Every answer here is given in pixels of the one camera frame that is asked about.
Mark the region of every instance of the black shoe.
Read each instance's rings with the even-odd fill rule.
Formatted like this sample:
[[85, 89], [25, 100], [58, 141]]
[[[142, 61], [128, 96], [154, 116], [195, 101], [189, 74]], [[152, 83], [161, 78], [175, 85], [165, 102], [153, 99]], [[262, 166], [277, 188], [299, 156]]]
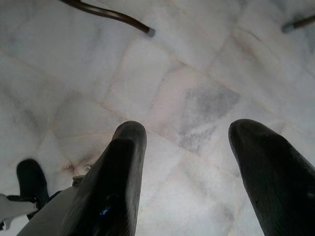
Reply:
[[[18, 164], [16, 174], [20, 184], [20, 196], [34, 198], [38, 203], [38, 210], [42, 209], [49, 201], [49, 196], [45, 175], [39, 164], [32, 159], [24, 160]], [[32, 219], [37, 212], [27, 215], [28, 219]]]

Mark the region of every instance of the chair leg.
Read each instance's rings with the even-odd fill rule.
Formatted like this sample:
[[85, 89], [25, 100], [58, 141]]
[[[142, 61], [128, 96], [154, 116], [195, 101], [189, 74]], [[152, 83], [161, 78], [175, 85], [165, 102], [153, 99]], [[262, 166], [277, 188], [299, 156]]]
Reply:
[[103, 9], [103, 8], [96, 7], [96, 6], [92, 6], [90, 4], [86, 4], [86, 3], [81, 2], [79, 0], [61, 0], [61, 1], [63, 1], [64, 3], [66, 3], [70, 6], [73, 6], [79, 10], [85, 11], [85, 12], [127, 23], [127, 24], [141, 30], [142, 32], [147, 34], [149, 37], [153, 37], [155, 35], [155, 29], [150, 28], [150, 27], [146, 26], [145, 24], [141, 23], [140, 21], [138, 21], [138, 20], [136, 20], [136, 19], [134, 19], [128, 15], [125, 15], [123, 13], [108, 10], [108, 9]]

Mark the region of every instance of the metal chair leg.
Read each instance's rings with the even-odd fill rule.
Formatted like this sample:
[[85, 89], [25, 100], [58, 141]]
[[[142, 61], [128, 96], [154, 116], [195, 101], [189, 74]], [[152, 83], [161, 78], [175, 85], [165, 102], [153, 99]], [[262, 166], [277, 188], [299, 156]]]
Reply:
[[123, 13], [117, 12], [117, 11], [112, 11], [112, 10], [108, 10], [108, 9], [103, 9], [100, 7], [96, 7], [96, 6], [92, 6], [90, 4], [86, 4], [84, 2], [81, 2], [79, 0], [61, 0], [64, 3], [73, 6], [79, 10], [97, 15], [97, 16], [102, 16], [102, 17], [106, 17], [106, 18], [111, 18], [117, 21], [121, 21], [121, 22], [125, 22], [139, 30], [141, 30], [142, 32], [144, 32], [145, 34], [147, 34], [149, 37], [153, 37], [155, 35], [155, 29], [150, 28], [148, 26], [146, 26], [145, 24], [141, 23], [140, 21], [125, 15]]

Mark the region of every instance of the white marble tile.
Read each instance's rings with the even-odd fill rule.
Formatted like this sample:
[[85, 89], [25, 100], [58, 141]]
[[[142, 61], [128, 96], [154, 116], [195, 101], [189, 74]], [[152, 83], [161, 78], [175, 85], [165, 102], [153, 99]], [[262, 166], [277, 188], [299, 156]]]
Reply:
[[0, 187], [17, 183], [15, 160], [32, 156], [40, 142], [36, 120], [16, 106], [16, 100], [0, 90]]
[[224, 201], [233, 202], [235, 181], [197, 159], [185, 157], [138, 215], [137, 235], [227, 235], [234, 213]]
[[165, 51], [138, 37], [124, 56], [105, 104], [129, 119], [143, 121], [172, 66], [172, 58]]
[[51, 130], [48, 130], [34, 159], [39, 163], [45, 174], [48, 194], [51, 196], [57, 191], [63, 190], [59, 189], [55, 183], [59, 182], [58, 178], [62, 177], [59, 172], [69, 166], [69, 161], [60, 150], [58, 140]]
[[264, 236], [249, 198], [237, 217], [229, 236]]
[[307, 70], [315, 76], [315, 53], [313, 53], [307, 63]]
[[226, 117], [216, 123], [210, 140], [204, 144], [200, 155], [218, 168], [239, 176], [240, 171], [232, 153], [228, 139], [228, 129], [232, 122], [249, 118], [263, 123], [276, 132], [281, 132], [284, 120], [265, 111], [252, 101], [240, 98]]
[[55, 118], [68, 89], [0, 52], [0, 89], [14, 102], [41, 137]]
[[209, 68], [212, 78], [279, 113], [290, 96], [281, 61], [250, 32], [236, 29]]
[[228, 128], [241, 118], [255, 119], [277, 131], [283, 127], [281, 119], [251, 100], [183, 66], [165, 77], [145, 124], [219, 168], [238, 175]]
[[10, 37], [21, 24], [34, 17], [48, 0], [1, 0], [0, 44]]
[[85, 175], [112, 140], [112, 132], [87, 134], [58, 139], [60, 148], [70, 161], [66, 168], [74, 175]]
[[303, 97], [313, 98], [315, 101], [315, 75], [307, 70], [302, 71], [296, 81], [292, 84], [292, 89]]
[[153, 42], [197, 69], [205, 71], [219, 50], [212, 37], [171, 1], [155, 1], [144, 23], [156, 29]]
[[276, 3], [281, 0], [255, 0], [247, 7], [238, 25], [252, 34], [266, 50], [274, 55], [276, 63], [269, 69], [276, 72], [279, 80], [292, 82], [301, 72], [302, 66], [310, 56], [307, 37], [302, 31], [284, 34], [281, 27], [287, 23], [288, 17], [285, 8], [289, 2], [279, 8]]
[[313, 166], [315, 166], [315, 136], [302, 133], [290, 124], [286, 124], [281, 135], [285, 137]]
[[250, 0], [173, 0], [209, 35], [208, 44], [219, 49]]
[[136, 20], [142, 20], [153, 0], [98, 0], [109, 9], [129, 15]]
[[58, 139], [91, 134], [113, 135], [124, 120], [93, 100], [72, 93], [62, 104], [53, 130]]
[[186, 152], [168, 140], [147, 131], [147, 149], [143, 164], [139, 212], [174, 172]]
[[291, 93], [281, 109], [281, 115], [292, 122], [295, 127], [305, 134], [315, 135], [315, 97], [301, 94], [298, 91]]
[[42, 8], [3, 49], [102, 101], [136, 30], [60, 1]]
[[268, 2], [291, 20], [308, 17], [314, 13], [315, 2], [313, 0], [268, 0]]

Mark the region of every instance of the black boot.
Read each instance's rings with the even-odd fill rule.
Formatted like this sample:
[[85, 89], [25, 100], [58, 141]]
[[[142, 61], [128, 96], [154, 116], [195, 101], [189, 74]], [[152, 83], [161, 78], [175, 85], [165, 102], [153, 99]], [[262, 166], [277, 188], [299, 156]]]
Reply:
[[[24, 160], [18, 164], [16, 174], [21, 197], [34, 198], [34, 201], [38, 203], [38, 210], [42, 209], [49, 201], [49, 196], [45, 175], [39, 164], [32, 159]], [[27, 215], [28, 219], [32, 219], [36, 213], [37, 211]]]

